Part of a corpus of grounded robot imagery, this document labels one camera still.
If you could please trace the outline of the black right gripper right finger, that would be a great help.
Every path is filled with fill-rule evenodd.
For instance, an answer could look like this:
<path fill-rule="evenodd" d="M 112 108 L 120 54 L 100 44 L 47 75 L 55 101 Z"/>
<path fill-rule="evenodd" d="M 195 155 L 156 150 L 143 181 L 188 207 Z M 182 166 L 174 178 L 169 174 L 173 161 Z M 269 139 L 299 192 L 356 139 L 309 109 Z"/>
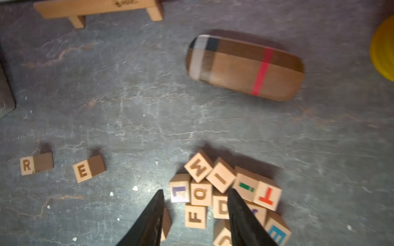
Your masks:
<path fill-rule="evenodd" d="M 234 188 L 228 191 L 227 206 L 234 246 L 277 246 Z"/>

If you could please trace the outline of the wooden block letter D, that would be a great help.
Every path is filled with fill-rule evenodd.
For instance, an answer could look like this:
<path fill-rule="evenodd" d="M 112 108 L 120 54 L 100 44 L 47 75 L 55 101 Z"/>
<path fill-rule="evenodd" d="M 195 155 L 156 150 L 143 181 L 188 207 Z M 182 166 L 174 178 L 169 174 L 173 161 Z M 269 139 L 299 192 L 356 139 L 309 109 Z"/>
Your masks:
<path fill-rule="evenodd" d="M 212 209 L 213 217 L 215 219 L 229 219 L 227 202 L 228 193 L 221 193 L 219 190 L 214 188 L 212 193 Z"/>

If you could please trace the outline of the wooden block letter R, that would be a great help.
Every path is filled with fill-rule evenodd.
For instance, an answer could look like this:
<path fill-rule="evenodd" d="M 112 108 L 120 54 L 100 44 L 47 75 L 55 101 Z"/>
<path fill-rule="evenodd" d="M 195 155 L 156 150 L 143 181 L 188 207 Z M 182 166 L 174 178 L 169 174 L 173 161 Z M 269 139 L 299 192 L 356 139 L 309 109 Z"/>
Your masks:
<path fill-rule="evenodd" d="M 53 155 L 51 152 L 20 159 L 21 174 L 30 175 L 53 169 Z"/>

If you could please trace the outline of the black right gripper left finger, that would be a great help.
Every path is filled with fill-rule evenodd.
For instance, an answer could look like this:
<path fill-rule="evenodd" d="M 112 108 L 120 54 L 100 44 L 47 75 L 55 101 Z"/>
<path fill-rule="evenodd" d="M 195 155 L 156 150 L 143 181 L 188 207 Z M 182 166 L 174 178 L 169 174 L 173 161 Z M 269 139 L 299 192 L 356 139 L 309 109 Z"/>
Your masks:
<path fill-rule="evenodd" d="M 160 189 L 117 246 L 159 246 L 164 205 L 164 192 Z"/>

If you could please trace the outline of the wooden block letter E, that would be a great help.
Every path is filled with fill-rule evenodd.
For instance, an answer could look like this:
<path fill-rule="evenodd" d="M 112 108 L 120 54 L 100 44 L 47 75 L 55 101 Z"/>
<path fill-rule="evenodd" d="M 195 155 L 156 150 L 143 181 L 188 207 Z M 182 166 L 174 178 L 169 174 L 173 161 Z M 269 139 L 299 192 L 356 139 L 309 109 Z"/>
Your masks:
<path fill-rule="evenodd" d="M 73 165 L 76 180 L 81 183 L 106 171 L 101 155 L 91 157 L 80 163 Z"/>

